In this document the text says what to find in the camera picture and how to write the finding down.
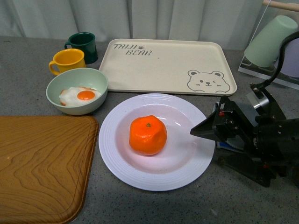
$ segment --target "bowl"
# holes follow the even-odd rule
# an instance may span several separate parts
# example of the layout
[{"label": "bowl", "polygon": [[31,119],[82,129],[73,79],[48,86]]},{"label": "bowl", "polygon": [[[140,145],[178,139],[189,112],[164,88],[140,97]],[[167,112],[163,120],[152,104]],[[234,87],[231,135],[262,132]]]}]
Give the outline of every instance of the bowl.
[{"label": "bowl", "polygon": [[[61,105],[59,99],[61,91],[78,86],[96,89],[101,95],[96,100],[81,106]],[[52,79],[47,86],[46,95],[47,99],[60,111],[70,115],[83,115],[99,108],[106,99],[107,91],[108,79],[102,72],[91,68],[78,68],[65,71]]]}]

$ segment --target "black cable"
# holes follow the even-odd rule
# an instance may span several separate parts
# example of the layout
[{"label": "black cable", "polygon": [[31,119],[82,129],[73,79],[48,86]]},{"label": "black cable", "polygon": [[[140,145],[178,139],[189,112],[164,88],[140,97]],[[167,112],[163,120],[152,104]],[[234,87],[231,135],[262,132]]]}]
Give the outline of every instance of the black cable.
[{"label": "black cable", "polygon": [[258,89],[263,89],[265,87],[267,87],[268,85],[270,85],[274,79],[276,79],[276,77],[278,76],[278,74],[280,73],[282,66],[284,64],[284,60],[285,60],[285,48],[286,46],[293,40],[299,38],[299,31],[287,36],[280,45],[280,49],[279,49],[279,58],[278,58],[278,65],[277,68],[274,72],[274,74],[267,80],[263,81],[260,84],[257,84],[256,87],[258,87]]}]

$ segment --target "white plate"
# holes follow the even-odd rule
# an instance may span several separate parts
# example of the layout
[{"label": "white plate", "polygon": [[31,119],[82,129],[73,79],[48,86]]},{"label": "white plate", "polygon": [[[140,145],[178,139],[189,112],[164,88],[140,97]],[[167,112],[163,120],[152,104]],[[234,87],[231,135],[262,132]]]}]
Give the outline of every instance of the white plate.
[{"label": "white plate", "polygon": [[[135,153],[129,143],[131,122],[155,115],[166,126],[164,149],[153,156]],[[168,94],[143,94],[117,105],[105,118],[99,133],[101,156],[123,182],[144,190],[165,191],[196,180],[210,164],[215,142],[190,135],[205,119],[191,103]]]}]

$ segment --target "cutting board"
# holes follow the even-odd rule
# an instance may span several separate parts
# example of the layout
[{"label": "cutting board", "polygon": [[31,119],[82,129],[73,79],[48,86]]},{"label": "cutting board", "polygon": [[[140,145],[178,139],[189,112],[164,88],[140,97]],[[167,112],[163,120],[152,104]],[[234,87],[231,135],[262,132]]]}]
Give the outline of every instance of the cutting board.
[{"label": "cutting board", "polygon": [[99,124],[91,116],[0,117],[0,223],[68,223],[81,211]]}]

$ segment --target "egg yolk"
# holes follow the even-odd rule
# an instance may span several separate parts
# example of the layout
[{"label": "egg yolk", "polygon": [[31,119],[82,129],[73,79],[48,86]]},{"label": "egg yolk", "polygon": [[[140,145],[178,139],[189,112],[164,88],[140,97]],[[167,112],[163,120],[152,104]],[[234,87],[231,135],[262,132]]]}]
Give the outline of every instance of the egg yolk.
[{"label": "egg yolk", "polygon": [[78,93],[77,98],[81,100],[89,100],[95,97],[94,92],[90,90],[84,90]]}]

